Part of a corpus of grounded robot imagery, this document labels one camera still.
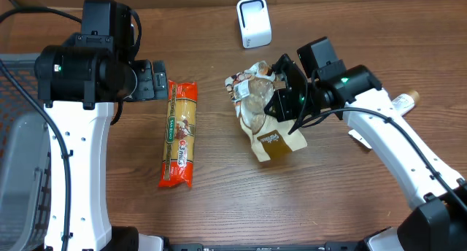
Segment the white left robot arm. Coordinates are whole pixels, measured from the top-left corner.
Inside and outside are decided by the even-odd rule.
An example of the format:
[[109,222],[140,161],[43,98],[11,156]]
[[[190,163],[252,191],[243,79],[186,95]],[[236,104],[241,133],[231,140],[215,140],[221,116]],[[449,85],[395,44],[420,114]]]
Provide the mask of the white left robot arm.
[[47,250],[137,249],[132,227],[113,227],[106,197],[107,140],[116,103],[166,99],[149,61],[130,46],[47,46],[36,59],[51,160]]

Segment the white leaf print tube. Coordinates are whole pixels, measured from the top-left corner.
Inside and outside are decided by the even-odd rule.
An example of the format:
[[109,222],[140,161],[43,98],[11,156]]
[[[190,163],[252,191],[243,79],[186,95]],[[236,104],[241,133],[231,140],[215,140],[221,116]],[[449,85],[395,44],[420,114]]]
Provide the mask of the white leaf print tube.
[[[420,95],[415,90],[410,90],[407,93],[402,93],[392,100],[395,110],[404,116],[406,113],[414,109],[420,102]],[[352,129],[348,134],[357,142],[360,142],[366,149],[372,150],[371,145],[355,130]]]

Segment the orange spaghetti pasta pack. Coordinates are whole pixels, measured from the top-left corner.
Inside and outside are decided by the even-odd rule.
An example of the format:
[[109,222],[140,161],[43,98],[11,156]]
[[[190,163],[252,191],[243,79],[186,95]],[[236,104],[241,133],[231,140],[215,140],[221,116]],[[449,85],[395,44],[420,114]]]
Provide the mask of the orange spaghetti pasta pack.
[[196,82],[169,81],[160,188],[192,186],[197,98]]

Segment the beige brown snack pouch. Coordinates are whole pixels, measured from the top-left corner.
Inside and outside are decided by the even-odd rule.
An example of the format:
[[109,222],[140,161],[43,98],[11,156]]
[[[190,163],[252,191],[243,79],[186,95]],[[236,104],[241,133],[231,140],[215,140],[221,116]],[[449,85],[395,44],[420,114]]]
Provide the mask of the beige brown snack pouch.
[[307,147],[300,131],[289,134],[294,121],[277,121],[264,108],[273,97],[276,74],[265,61],[225,79],[225,89],[231,97],[243,132],[250,139],[251,149],[260,162],[280,158]]

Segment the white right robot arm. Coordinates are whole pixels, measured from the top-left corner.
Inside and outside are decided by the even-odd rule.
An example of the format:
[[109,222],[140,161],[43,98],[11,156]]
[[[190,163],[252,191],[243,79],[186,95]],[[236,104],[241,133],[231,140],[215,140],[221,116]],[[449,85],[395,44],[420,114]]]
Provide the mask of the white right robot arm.
[[411,209],[402,224],[365,237],[358,250],[465,250],[466,179],[424,143],[365,66],[301,62],[302,69],[282,55],[271,66],[270,73],[285,87],[275,91],[265,113],[278,121],[293,120],[291,132],[335,114],[370,144]]

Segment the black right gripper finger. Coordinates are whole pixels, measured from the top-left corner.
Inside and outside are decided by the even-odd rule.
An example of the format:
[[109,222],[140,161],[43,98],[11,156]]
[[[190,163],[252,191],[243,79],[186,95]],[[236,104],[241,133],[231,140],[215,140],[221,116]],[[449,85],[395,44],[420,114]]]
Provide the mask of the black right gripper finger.
[[279,60],[271,66],[278,78],[286,83],[304,83],[305,76],[298,65],[290,59],[288,54],[283,54]]
[[275,118],[283,118],[282,102],[278,92],[274,92],[273,96],[264,107],[264,113]]

